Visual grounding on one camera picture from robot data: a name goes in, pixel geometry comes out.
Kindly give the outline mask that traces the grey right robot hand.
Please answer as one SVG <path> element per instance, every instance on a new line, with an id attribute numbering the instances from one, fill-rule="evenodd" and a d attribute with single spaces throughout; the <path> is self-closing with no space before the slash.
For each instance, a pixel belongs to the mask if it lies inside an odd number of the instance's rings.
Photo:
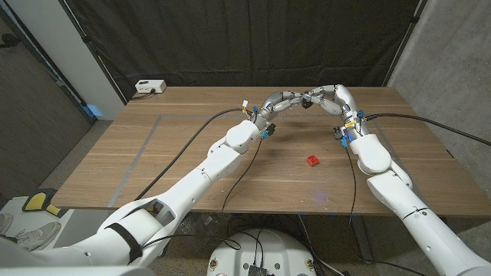
<path id="1" fill-rule="evenodd" d="M 342 84 L 316 87 L 302 94 L 302 106 L 318 105 L 331 115 L 339 116 L 341 126 L 334 129 L 337 140 L 354 141 L 370 133 L 363 110 L 357 107 L 349 89 Z"/>

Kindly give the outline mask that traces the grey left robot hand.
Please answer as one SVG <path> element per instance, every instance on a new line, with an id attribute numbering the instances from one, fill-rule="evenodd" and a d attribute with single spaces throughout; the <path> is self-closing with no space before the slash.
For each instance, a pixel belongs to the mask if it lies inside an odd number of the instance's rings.
<path id="1" fill-rule="evenodd" d="M 259 130 L 263 130 L 280 112 L 300 104 L 301 101 L 302 95 L 298 92 L 277 91 L 266 98 L 258 113 L 253 116 L 252 122 Z"/>

